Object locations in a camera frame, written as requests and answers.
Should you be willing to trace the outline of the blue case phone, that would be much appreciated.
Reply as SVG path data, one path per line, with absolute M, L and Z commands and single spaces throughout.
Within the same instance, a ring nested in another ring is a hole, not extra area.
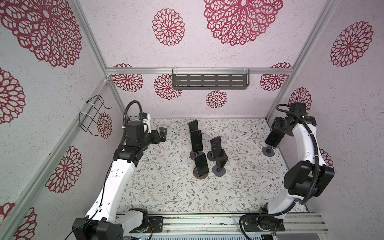
M 279 143 L 281 142 L 284 136 L 285 136 L 285 133 L 281 132 L 280 130 L 272 129 L 265 140 L 265 144 L 275 149 L 279 145 Z

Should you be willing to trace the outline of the purple case phone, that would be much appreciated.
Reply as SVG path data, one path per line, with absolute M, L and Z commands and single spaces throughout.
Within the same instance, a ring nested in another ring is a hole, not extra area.
M 217 136 L 211 139 L 211 155 L 213 159 L 216 159 L 222 150 L 222 142 L 221 142 L 221 137 Z

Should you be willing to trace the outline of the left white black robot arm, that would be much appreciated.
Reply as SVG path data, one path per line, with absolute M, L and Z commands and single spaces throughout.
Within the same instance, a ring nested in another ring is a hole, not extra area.
M 138 167 L 150 145 L 167 140 L 167 129 L 151 128 L 151 116 L 143 112 L 137 100 L 131 101 L 123 113 L 123 136 L 115 150 L 103 188 L 85 214 L 75 219 L 71 235 L 77 240 L 122 240 L 131 231 L 154 231 L 146 209 L 132 208 L 117 218 L 117 209 L 126 183 Z

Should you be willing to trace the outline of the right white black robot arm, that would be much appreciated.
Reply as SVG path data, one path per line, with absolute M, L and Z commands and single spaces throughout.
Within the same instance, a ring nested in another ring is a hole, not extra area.
M 297 204 L 305 205 L 312 197 L 318 197 L 335 175 L 333 168 L 326 165 L 317 141 L 316 119 L 309 116 L 305 103 L 278 104 L 276 110 L 286 114 L 276 117 L 265 144 L 275 148 L 284 136 L 295 138 L 299 161 L 284 176 L 284 187 L 271 202 L 257 213 L 240 217 L 239 227 L 246 239 L 246 226 L 255 230 L 276 233 L 282 229 L 288 212 Z

